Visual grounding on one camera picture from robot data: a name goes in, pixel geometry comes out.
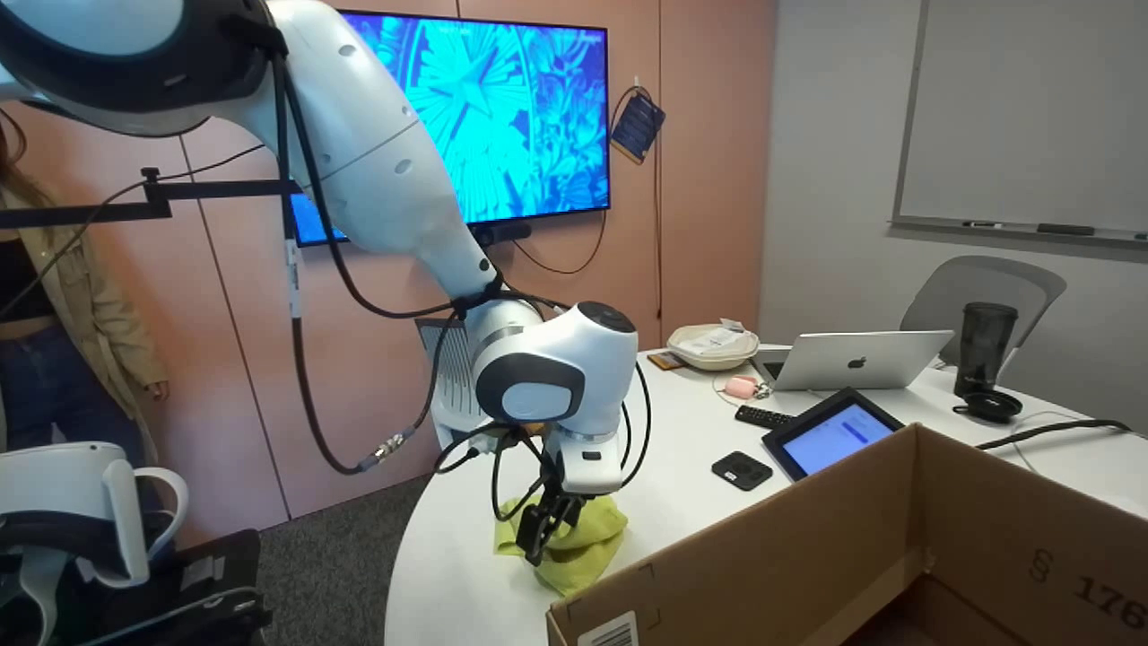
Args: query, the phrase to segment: tablet screen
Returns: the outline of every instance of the tablet screen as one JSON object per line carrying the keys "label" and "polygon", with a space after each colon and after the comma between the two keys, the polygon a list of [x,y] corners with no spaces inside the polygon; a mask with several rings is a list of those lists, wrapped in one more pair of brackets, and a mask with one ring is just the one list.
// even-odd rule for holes
{"label": "tablet screen", "polygon": [[784,450],[792,457],[792,462],[805,474],[820,474],[854,453],[862,453],[864,445],[875,445],[883,438],[889,438],[894,430],[873,417],[862,406],[848,406],[834,417],[827,417],[823,424],[816,424],[813,430],[796,435],[792,443],[785,443]]}

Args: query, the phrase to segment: office chair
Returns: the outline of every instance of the office chair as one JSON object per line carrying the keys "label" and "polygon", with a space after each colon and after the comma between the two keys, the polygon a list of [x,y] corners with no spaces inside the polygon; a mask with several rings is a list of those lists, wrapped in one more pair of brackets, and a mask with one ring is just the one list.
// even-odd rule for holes
{"label": "office chair", "polygon": [[958,329],[952,344],[939,347],[949,367],[963,362],[963,315],[970,302],[997,302],[1017,309],[1017,328],[1009,338],[1009,359],[1039,329],[1041,315],[1056,297],[1066,295],[1066,282],[1027,262],[958,256],[932,268],[915,302],[907,307],[900,329]]}

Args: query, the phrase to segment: black cable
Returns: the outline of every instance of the black cable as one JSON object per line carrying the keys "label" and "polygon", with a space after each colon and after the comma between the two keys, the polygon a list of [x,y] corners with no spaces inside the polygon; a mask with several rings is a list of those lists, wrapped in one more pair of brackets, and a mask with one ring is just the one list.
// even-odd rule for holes
{"label": "black cable", "polygon": [[1125,420],[1066,420],[1066,424],[1043,424],[1043,426],[1029,426],[1029,430],[1017,430],[1009,438],[997,438],[997,443],[982,443],[976,450],[997,450],[997,445],[1019,445],[1019,443],[1029,443],[1029,438],[1041,438],[1041,435],[1059,435],[1059,430],[1077,430],[1077,426],[1117,426],[1117,430],[1129,430]]}
{"label": "black cable", "polygon": [[492,435],[497,426],[479,426],[479,430],[462,430],[462,435],[455,435],[453,438],[453,445],[444,445],[439,457],[435,457],[435,474],[453,474],[453,471],[461,471],[462,462],[472,462],[475,457],[480,457],[479,450],[468,450],[468,457],[461,457],[455,462],[450,462],[444,468],[444,460],[461,450],[461,445],[468,445],[468,443],[475,443],[479,435]]}
{"label": "black cable", "polygon": [[638,460],[637,460],[631,474],[616,487],[628,487],[638,479],[638,471],[647,462],[647,453],[649,453],[649,435],[653,435],[653,400],[649,400],[649,383],[647,383],[643,362],[637,362],[637,372],[638,372],[643,401],[647,401],[647,438],[643,438],[643,450],[638,450]]}
{"label": "black cable", "polygon": [[[278,167],[279,167],[279,180],[292,175],[292,156],[286,156],[286,89],[284,78],[286,64],[284,57],[274,57],[274,82],[278,82]],[[279,194],[279,217],[284,217],[284,242],[286,242],[286,256],[295,256],[297,247],[297,225],[295,225],[295,205],[292,194]]]}
{"label": "black cable", "polygon": [[[137,189],[137,187],[144,187],[144,182],[132,182],[132,187],[121,187],[121,189],[107,194],[107,199],[95,210],[90,223],[100,217],[100,210],[107,210],[111,203],[127,199],[127,194]],[[56,259],[47,259],[42,268],[40,268],[15,297],[5,302],[0,319],[5,319],[15,307],[22,307],[22,302],[42,284],[42,278],[47,278],[52,268],[58,268],[58,262],[81,246],[81,238],[88,235],[90,223],[82,223],[82,225],[62,246],[62,253],[58,253]]]}
{"label": "black cable", "polygon": [[327,210],[327,194],[325,194],[319,163],[317,163],[317,150],[311,150],[311,132],[308,132],[308,124],[301,114],[297,89],[295,89],[295,78],[292,78],[286,70],[284,70],[284,89],[286,89],[286,108],[292,108],[292,124],[295,124],[295,132],[297,132],[301,163],[304,163],[304,172],[311,180],[311,199],[317,199],[317,210],[319,210],[327,253],[332,253],[334,268],[344,282],[347,295],[356,297],[356,307],[363,307],[375,315],[387,315],[387,319],[424,319],[424,315],[439,315],[439,311],[455,309],[453,302],[444,302],[444,307],[430,307],[430,309],[394,311],[394,309],[381,309],[381,307],[365,302],[365,295],[360,291],[360,284],[356,284],[356,278],[352,278],[352,268],[344,262],[341,246],[334,242],[334,223],[332,223],[332,210]]}
{"label": "black cable", "polygon": [[543,262],[543,259],[530,256],[520,242],[515,242],[515,247],[518,247],[528,262],[534,262],[539,268],[546,268],[546,273],[577,278],[577,273],[584,273],[584,268],[601,259],[604,238],[606,238],[606,217],[601,217],[596,246],[592,246],[588,256],[584,256],[577,266],[572,266],[572,268],[569,268],[569,266],[551,266],[551,262]]}
{"label": "black cable", "polygon": [[546,484],[546,479],[534,479],[530,487],[528,487],[505,512],[498,511],[502,453],[505,453],[511,445],[518,445],[518,443],[524,443],[524,445],[534,453],[534,460],[543,462],[543,471],[546,471],[546,460],[543,460],[543,453],[534,450],[530,435],[524,435],[520,426],[511,426],[511,430],[498,438],[497,468],[492,468],[492,512],[497,512],[497,520],[515,520],[515,516],[530,503],[530,495]]}
{"label": "black cable", "polygon": [[261,150],[261,143],[243,149],[243,150],[237,150],[237,156],[225,156],[225,157],[215,157],[213,167],[199,167],[199,169],[174,172],[174,175],[160,175],[160,180],[200,175],[200,172],[213,172],[213,169],[224,169],[224,167],[230,167],[230,163],[237,163],[237,157],[247,157],[247,156],[255,156],[255,150]]}
{"label": "black cable", "polygon": [[620,420],[626,420],[626,450],[620,450],[620,462],[626,468],[631,460],[631,445],[637,445],[637,424],[631,424],[631,406],[620,401]]}
{"label": "black cable", "polygon": [[304,343],[301,343],[301,319],[292,319],[292,347],[295,347],[295,377],[297,377],[297,392],[301,392],[301,408],[308,417],[311,443],[317,443],[319,457],[332,462],[332,471],[363,474],[363,471],[376,468],[394,445],[407,445],[424,426],[424,420],[430,414],[435,380],[439,380],[439,367],[441,367],[441,347],[444,347],[444,334],[450,334],[453,319],[455,319],[455,311],[450,315],[450,322],[441,328],[441,334],[435,343],[430,389],[427,389],[427,400],[424,400],[418,420],[407,430],[392,435],[375,457],[360,460],[360,462],[341,462],[332,453],[332,445],[327,445],[327,438],[319,430],[325,424],[319,424],[311,383],[308,383],[308,351],[304,351]]}

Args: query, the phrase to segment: whiteboard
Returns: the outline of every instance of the whiteboard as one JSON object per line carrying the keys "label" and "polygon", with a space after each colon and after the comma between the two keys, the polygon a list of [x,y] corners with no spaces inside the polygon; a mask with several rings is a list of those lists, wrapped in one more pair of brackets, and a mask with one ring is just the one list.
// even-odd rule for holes
{"label": "whiteboard", "polygon": [[1148,0],[921,0],[894,223],[1148,247]]}

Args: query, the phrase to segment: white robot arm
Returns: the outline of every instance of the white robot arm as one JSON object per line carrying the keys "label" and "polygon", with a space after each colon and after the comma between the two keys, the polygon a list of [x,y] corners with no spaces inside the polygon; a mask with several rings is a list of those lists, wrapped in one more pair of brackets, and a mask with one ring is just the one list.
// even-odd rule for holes
{"label": "white robot arm", "polygon": [[128,132],[174,137],[230,119],[278,149],[278,61],[308,124],[286,149],[311,167],[338,230],[381,256],[412,256],[462,307],[479,401],[498,424],[552,424],[559,487],[614,492],[620,400],[638,351],[610,307],[557,319],[505,297],[461,218],[441,157],[394,78],[325,0],[0,0],[0,101]]}

